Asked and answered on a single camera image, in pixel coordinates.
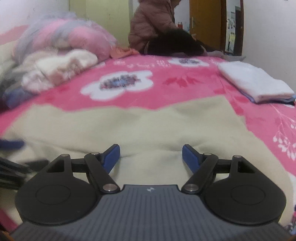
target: gray ribbed base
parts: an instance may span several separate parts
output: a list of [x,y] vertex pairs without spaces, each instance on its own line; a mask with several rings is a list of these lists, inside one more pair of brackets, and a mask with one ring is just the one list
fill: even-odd
[[84,218],[62,226],[23,223],[15,241],[286,241],[278,224],[244,227],[227,223],[209,212],[196,195],[177,186],[126,185],[105,195]]

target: cream blanket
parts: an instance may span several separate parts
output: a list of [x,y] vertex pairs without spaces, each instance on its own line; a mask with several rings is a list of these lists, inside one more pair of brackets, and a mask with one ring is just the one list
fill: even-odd
[[290,221],[293,212],[293,189],[287,172],[265,144],[246,129],[223,96],[159,110],[106,107],[64,112],[52,106],[33,106],[13,124],[6,137],[20,137],[27,143],[23,151],[12,157],[18,162],[53,160],[62,153],[81,158],[119,144],[122,158],[111,176],[120,186],[181,187],[191,175],[182,162],[184,144],[220,158],[242,155],[286,194],[282,225]]

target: white fluffy cloth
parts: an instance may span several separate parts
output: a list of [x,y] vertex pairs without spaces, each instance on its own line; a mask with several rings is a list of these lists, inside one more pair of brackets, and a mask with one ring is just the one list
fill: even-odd
[[97,63],[95,54],[80,49],[64,56],[42,58],[35,63],[34,70],[23,77],[22,86],[32,93],[40,93],[69,81]]
[[263,69],[240,61],[223,62],[220,72],[243,93],[253,97],[256,103],[271,99],[289,99],[295,93],[282,80],[271,77]]

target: pink bedspread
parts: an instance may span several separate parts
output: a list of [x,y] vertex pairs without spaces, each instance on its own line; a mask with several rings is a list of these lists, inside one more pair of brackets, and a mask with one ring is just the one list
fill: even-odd
[[296,175],[296,112],[283,104],[256,105],[219,73],[221,59],[131,56],[108,60],[70,83],[49,90],[0,116],[0,134],[32,104],[51,104],[67,111],[99,106],[158,109],[177,102],[224,95],[247,128]]

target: red bottle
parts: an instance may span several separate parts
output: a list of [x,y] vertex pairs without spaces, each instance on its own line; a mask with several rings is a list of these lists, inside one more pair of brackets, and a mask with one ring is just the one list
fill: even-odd
[[183,29],[183,23],[182,22],[178,23],[178,28]]

